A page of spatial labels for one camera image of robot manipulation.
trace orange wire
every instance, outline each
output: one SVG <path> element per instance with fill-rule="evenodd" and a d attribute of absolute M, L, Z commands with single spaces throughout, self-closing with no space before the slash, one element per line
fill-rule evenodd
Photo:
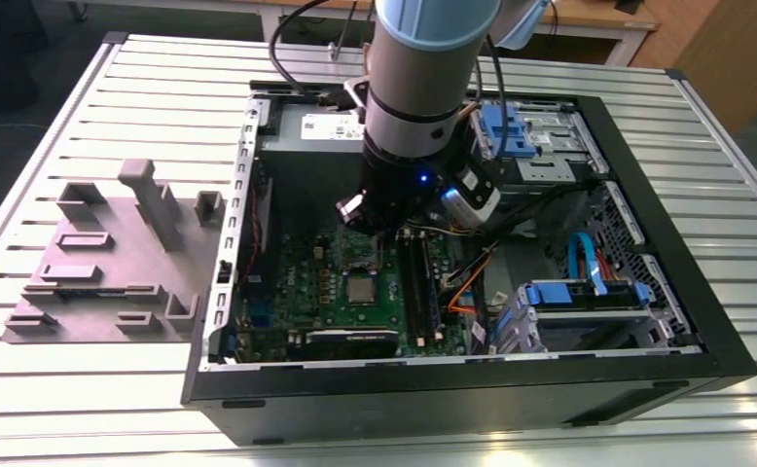
<path fill-rule="evenodd" d="M 464 285 L 460 286 L 460 290 L 458 291 L 458 293 L 452 297 L 452 300 L 450 300 L 450 305 L 447 306 L 448 311 L 458 311 L 458 312 L 463 312 L 463 313 L 467 313 L 467 312 L 475 313 L 475 311 L 470 310 L 470 308 L 464 308 L 463 306 L 455 306 L 455 303 L 458 302 L 458 299 L 460 298 L 462 294 L 464 293 L 464 291 L 470 287 L 470 284 L 472 284 L 472 281 L 476 280 L 479 273 L 482 273 L 482 269 L 484 269 L 484 266 L 487 265 L 487 263 L 490 261 L 491 261 L 491 257 L 488 256 L 487 260 L 484 260 L 484 263 L 482 263 L 482 265 L 472 272 L 472 275 L 470 276 L 470 279 L 467 279 L 467 282 L 464 282 Z"/>
<path fill-rule="evenodd" d="M 597 260 L 599 261 L 599 270 L 605 271 L 603 278 L 609 277 L 613 280 L 618 280 L 619 276 L 609 265 L 605 256 L 602 256 L 602 251 L 597 251 Z"/>

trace motherboard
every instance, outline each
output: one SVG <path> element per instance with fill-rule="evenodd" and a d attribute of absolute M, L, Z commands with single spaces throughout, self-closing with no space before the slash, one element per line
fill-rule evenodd
<path fill-rule="evenodd" d="M 407 254 L 412 241 L 426 245 L 415 264 Z M 344 229 L 284 235 L 275 297 L 245 300 L 236 309 L 237 358 L 281 362 L 464 354 L 466 323 L 442 322 L 438 306 L 435 285 L 451 268 L 448 241 L 438 234 L 410 233 L 394 241 Z M 411 275 L 427 274 L 435 295 L 420 309 L 407 306 L 415 293 L 407 284 Z"/>

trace wooden desk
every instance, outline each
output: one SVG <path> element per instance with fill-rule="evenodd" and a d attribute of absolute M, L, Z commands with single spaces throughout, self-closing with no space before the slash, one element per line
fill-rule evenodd
<path fill-rule="evenodd" d="M 252 0 L 264 4 L 260 9 L 261 29 L 265 41 L 279 24 L 279 17 L 288 15 L 299 8 L 306 0 Z M 354 0 L 331 0 L 322 7 L 304 13 L 315 18 L 344 18 Z M 355 18 L 366 19 L 372 0 L 358 0 Z M 573 37 L 593 37 L 617 41 L 606 65 L 626 66 L 635 57 L 639 45 L 650 31 L 658 29 L 661 22 L 645 5 L 641 5 L 635 15 L 615 10 L 614 1 L 609 0 L 555 0 L 559 12 L 559 27 L 556 35 Z M 539 34 L 548 34 L 552 24 L 552 11 L 547 9 Z"/>
<path fill-rule="evenodd" d="M 72 0 L 56 1 L 65 1 L 75 5 Z M 372 1 L 358 0 L 355 20 L 366 20 Z M 253 13 L 260 16 L 263 39 L 268 41 L 280 18 L 291 14 L 306 2 L 307 0 L 88 0 L 84 3 Z M 308 10 L 304 16 L 346 19 L 352 2 L 354 0 L 330 0 L 323 6 Z M 635 15 L 627 15 L 614 9 L 614 1 L 610 0 L 555 0 L 555 4 L 559 11 L 556 35 L 617 41 L 605 64 L 629 65 L 646 34 L 659 27 L 659 21 L 645 5 L 639 7 Z M 79 12 L 81 9 L 72 8 L 72 11 Z M 552 13 L 548 9 L 538 28 L 539 34 L 550 33 L 551 23 Z"/>

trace white cable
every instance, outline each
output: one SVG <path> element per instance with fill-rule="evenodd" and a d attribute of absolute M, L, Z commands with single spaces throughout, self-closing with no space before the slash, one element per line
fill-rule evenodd
<path fill-rule="evenodd" d="M 444 235 L 452 235 L 452 236 L 470 236 L 470 233 L 460 233 L 460 232 L 451 232 L 451 231 L 446 231 L 444 229 L 439 229 L 438 227 L 430 227 L 430 226 L 419 226 L 418 224 L 406 224 L 411 229 L 418 229 L 420 231 L 432 231 L 432 232 L 438 232 L 440 234 Z"/>

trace floor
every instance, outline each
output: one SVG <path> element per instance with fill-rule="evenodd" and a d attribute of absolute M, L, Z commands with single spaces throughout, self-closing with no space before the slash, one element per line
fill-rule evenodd
<path fill-rule="evenodd" d="M 91 5 L 89 21 L 79 24 L 72 21 L 64 3 L 40 1 L 36 5 L 51 46 L 25 59 L 40 85 L 41 96 L 22 111 L 0 115 L 0 125 L 49 125 L 107 31 L 233 40 L 261 38 L 260 21 L 252 15 Z M 336 20 L 307 20 L 298 24 L 285 39 L 288 42 L 324 44 L 336 37 L 338 30 Z M 348 42 L 359 42 L 364 35 L 371 34 L 355 27 Z M 0 128 L 0 202 L 41 137 L 40 128 Z M 757 119 L 735 140 L 757 166 Z"/>

